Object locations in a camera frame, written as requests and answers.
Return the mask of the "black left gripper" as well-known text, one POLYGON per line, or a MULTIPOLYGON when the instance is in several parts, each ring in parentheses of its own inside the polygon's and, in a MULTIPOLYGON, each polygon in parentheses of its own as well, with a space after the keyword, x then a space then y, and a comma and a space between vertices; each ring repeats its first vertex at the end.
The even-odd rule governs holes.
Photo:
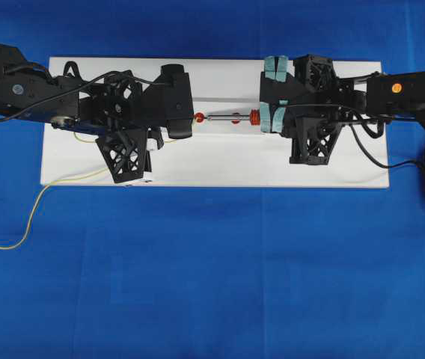
POLYGON ((160 127, 138 122, 141 114, 135 110, 135 101, 141 98, 143 85, 148 83, 130 70, 107 76, 103 83, 95 82, 81 91, 85 96, 79 99, 77 117, 62 120, 63 130, 99 137, 123 130, 144 129, 146 153, 142 182, 154 180, 150 152, 161 150, 165 145, 160 127))

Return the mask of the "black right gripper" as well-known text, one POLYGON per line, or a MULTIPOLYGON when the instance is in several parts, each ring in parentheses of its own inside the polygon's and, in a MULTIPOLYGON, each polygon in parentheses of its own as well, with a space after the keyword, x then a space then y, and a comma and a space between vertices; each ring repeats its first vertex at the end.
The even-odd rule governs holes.
POLYGON ((267 56, 260 75, 260 131, 336 138, 344 126, 365 127, 366 95, 355 87, 369 78, 341 78, 332 59, 317 55, 267 56))

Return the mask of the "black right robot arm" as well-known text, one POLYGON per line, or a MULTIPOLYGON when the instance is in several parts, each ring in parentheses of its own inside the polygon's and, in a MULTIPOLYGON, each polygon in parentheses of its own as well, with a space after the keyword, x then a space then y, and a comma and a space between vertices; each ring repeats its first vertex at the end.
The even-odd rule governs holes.
MULTIPOLYGON (((419 123, 425 129, 425 72, 340 78, 333 61, 316 55, 264 60, 260 107, 249 115, 203 115, 196 118, 247 120, 262 132, 292 141, 290 163, 327 165, 343 127, 361 126, 371 138, 384 135, 390 122, 419 123)), ((425 164, 414 160, 425 171, 425 164)))

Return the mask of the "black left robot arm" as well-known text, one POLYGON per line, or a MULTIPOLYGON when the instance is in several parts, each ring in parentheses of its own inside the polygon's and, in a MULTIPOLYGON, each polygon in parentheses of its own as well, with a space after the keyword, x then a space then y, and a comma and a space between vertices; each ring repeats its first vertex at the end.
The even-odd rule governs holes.
POLYGON ((140 101, 147 90, 166 89, 168 78, 153 81, 130 70, 112 70, 86 80, 75 61, 54 76, 42 64, 28 61, 21 51, 0 44, 0 123, 29 120, 55 129, 98 137, 138 129, 146 148, 159 150, 164 141, 158 125, 146 122, 140 101))

